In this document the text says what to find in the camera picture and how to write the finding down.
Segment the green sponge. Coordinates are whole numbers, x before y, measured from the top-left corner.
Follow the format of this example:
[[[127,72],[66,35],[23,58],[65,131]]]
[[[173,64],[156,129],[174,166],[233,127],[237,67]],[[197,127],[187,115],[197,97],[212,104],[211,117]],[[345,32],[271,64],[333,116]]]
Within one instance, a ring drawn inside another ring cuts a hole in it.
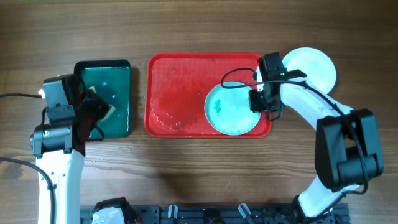
[[[95,87],[91,86],[89,87],[94,93],[96,93]],[[114,112],[116,108],[113,105],[109,105],[109,110],[105,114],[105,116],[99,120],[99,122],[105,122]]]

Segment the light blue plate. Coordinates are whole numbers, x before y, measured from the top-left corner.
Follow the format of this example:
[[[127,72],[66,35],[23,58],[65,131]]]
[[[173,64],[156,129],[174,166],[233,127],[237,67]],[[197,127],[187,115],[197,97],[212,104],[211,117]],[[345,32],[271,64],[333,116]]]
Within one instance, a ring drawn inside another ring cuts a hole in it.
[[[260,121],[261,114],[251,111],[249,91],[240,82],[225,82],[208,93],[204,112],[207,121],[218,132],[239,136],[250,132]]]

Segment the white plate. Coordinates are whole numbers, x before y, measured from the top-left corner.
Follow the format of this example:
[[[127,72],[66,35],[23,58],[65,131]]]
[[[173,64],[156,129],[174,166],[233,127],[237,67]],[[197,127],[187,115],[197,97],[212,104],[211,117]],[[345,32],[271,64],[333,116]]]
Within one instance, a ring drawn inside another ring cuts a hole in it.
[[[329,93],[335,86],[337,72],[334,63],[325,53],[311,47],[290,51],[282,63],[288,70],[301,70],[322,92]]]

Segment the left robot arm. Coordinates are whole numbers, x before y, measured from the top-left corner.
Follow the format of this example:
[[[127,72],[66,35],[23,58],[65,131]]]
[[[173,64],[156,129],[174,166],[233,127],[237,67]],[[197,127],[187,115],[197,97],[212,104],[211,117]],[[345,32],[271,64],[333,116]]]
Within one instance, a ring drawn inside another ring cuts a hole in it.
[[[79,223],[80,180],[85,144],[110,105],[78,75],[43,82],[47,106],[30,137],[39,168],[39,223]]]

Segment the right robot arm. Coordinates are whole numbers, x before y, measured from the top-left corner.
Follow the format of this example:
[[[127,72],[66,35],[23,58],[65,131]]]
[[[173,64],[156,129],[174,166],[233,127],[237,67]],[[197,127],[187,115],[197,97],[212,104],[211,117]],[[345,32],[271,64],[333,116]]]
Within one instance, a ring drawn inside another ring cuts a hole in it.
[[[295,222],[319,220],[349,194],[362,195],[384,170],[376,117],[354,110],[319,89],[302,71],[257,70],[250,106],[255,111],[295,110],[315,130],[315,170],[309,187],[294,198]]]

